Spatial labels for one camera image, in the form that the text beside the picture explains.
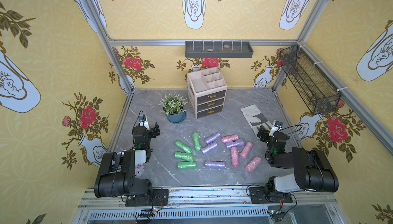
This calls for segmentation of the green roll bottom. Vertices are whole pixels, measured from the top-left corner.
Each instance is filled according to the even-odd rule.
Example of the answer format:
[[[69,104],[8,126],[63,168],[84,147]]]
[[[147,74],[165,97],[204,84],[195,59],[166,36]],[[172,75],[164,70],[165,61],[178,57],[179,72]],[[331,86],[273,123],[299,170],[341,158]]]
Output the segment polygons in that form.
[[[177,168],[179,170],[188,170],[188,169],[193,170],[193,169],[197,169],[197,164],[195,161],[192,162],[182,161],[178,163]]]

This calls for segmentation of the pink roll diagonal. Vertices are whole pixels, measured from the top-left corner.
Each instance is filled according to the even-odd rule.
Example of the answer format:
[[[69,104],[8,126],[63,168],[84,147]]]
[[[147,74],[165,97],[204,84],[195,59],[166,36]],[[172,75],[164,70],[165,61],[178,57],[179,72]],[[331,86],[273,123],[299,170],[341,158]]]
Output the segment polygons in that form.
[[[239,154],[242,159],[246,159],[253,148],[253,144],[251,142],[247,142],[244,146],[243,150]]]

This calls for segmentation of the pink roll vertical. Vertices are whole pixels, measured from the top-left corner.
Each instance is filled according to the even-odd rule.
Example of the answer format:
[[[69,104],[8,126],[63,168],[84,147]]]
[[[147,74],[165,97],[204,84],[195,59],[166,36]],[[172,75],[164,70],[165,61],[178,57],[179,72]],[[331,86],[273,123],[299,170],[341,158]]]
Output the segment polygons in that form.
[[[231,151],[231,164],[233,167],[238,167],[239,166],[239,152],[236,147],[232,147],[230,149]]]

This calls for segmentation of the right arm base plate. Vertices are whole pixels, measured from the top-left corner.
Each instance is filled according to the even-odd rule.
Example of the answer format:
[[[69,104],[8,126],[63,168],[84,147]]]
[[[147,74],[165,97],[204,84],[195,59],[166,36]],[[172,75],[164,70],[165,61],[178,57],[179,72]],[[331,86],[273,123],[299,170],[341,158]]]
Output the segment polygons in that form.
[[[253,204],[289,204],[293,203],[289,193],[275,190],[273,186],[250,185],[246,193]]]

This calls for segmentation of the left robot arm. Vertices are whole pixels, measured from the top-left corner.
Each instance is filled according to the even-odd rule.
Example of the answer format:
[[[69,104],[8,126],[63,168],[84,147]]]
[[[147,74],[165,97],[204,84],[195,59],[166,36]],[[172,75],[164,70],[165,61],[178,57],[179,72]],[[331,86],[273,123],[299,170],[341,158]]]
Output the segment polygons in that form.
[[[150,142],[160,135],[160,127],[158,123],[150,129],[136,126],[132,129],[132,135],[134,149],[103,155],[94,185],[97,198],[123,195],[152,198],[151,181],[138,179],[135,169],[137,165],[150,160]]]

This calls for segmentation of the green roll upright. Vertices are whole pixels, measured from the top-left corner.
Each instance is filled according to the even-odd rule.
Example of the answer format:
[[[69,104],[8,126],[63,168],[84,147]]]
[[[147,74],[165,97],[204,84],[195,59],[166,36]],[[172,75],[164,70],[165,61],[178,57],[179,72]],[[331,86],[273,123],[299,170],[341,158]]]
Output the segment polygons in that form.
[[[193,140],[193,144],[194,144],[194,148],[196,151],[201,151],[202,147],[201,147],[201,143],[200,143],[200,138],[199,138],[199,133],[198,132],[194,132],[192,134],[192,140]]]

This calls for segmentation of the purple roll top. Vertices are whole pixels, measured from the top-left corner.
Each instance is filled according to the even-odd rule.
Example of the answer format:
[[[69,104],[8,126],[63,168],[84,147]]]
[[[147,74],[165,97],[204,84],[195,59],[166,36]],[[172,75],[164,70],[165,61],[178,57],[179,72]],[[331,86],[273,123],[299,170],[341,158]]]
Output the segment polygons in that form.
[[[207,137],[204,141],[207,145],[212,144],[213,142],[215,142],[216,140],[218,140],[221,137],[220,133],[215,133],[210,135],[209,137]]]

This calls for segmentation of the purple roll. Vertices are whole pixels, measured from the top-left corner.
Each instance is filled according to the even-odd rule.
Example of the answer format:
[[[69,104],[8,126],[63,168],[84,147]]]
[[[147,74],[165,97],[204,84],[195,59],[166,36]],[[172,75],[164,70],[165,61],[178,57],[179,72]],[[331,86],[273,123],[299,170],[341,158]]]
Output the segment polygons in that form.
[[[210,135],[209,137],[207,137],[204,141],[207,145],[212,144],[213,142],[215,142],[216,140],[218,140],[221,137],[220,133],[215,133]]]
[[[205,161],[205,168],[207,169],[225,169],[224,161]]]
[[[208,152],[211,152],[213,149],[216,149],[217,147],[218,147],[218,144],[217,144],[216,142],[213,142],[213,143],[207,145],[206,147],[203,147],[203,148],[201,149],[201,152],[202,152],[203,154],[206,154],[206,153],[208,153]]]
[[[244,146],[245,146],[245,143],[244,143],[243,140],[237,140],[237,141],[233,141],[233,142],[228,142],[228,143],[226,144],[226,148],[227,148],[227,149],[231,149],[231,148],[233,148],[233,147],[236,147],[236,148],[238,148],[238,147],[244,147]]]

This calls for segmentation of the white work glove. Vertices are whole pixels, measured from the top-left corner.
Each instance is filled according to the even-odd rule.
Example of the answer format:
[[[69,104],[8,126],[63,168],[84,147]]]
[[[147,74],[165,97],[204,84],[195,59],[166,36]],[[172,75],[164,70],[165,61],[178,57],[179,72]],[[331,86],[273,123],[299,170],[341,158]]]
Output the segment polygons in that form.
[[[268,121],[256,105],[241,108],[240,110],[255,135],[258,134],[260,128],[270,131],[273,127],[273,124]]]

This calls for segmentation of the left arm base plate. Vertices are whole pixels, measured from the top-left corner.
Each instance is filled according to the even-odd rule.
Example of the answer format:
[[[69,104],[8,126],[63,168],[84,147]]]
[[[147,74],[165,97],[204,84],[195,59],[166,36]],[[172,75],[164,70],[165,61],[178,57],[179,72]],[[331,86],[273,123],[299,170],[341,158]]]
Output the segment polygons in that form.
[[[148,192],[148,195],[133,195],[126,198],[126,207],[142,207],[153,206],[163,207],[168,205],[169,190],[168,189],[153,189]]]

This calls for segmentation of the pink roll top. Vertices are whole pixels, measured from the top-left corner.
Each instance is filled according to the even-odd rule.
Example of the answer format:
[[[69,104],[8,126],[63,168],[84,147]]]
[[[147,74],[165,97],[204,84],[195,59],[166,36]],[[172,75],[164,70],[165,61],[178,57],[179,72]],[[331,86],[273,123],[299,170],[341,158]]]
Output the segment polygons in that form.
[[[239,140],[239,136],[237,134],[233,134],[233,135],[229,135],[229,136],[225,136],[221,138],[221,141],[224,144],[227,144],[229,142],[235,142]]]

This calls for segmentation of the pink roll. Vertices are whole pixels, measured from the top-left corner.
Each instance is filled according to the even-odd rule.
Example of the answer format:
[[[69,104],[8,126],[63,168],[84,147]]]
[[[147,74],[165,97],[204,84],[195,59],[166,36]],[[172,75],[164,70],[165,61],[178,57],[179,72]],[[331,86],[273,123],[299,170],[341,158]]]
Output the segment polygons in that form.
[[[229,142],[235,142],[239,140],[239,136],[237,134],[233,134],[233,135],[229,135],[229,136],[225,136],[221,138],[221,141],[224,144],[227,144]]]
[[[246,166],[245,169],[248,173],[253,173],[255,169],[262,163],[259,156],[255,156]]]

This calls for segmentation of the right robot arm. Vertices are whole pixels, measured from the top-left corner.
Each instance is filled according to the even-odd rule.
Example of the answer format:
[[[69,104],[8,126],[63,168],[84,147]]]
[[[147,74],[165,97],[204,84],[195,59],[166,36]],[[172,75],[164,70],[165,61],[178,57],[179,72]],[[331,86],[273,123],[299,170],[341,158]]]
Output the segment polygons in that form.
[[[293,147],[285,151],[288,135],[281,131],[259,127],[257,138],[267,144],[265,159],[273,168],[293,169],[285,176],[272,176],[264,187],[264,196],[269,202],[287,202],[290,194],[298,191],[337,192],[338,178],[326,155],[318,150]]]

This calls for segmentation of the purple roll middle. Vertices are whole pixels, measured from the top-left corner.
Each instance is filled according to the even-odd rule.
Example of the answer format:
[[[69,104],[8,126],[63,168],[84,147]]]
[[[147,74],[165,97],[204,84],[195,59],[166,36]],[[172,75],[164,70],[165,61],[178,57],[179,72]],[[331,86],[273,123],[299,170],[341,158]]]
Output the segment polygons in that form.
[[[203,154],[206,154],[206,153],[208,153],[208,152],[211,152],[213,149],[216,149],[217,147],[218,147],[218,144],[217,144],[216,142],[213,142],[213,143],[207,145],[206,147],[203,147],[203,148],[201,149],[201,152],[202,152]]]

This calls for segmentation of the beige drawer organizer cabinet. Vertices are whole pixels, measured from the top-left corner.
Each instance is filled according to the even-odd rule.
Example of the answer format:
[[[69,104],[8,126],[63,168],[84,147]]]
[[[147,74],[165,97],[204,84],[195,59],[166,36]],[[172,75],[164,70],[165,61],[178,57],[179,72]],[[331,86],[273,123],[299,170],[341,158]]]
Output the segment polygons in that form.
[[[196,119],[223,111],[228,86],[218,67],[188,73],[187,88]]]

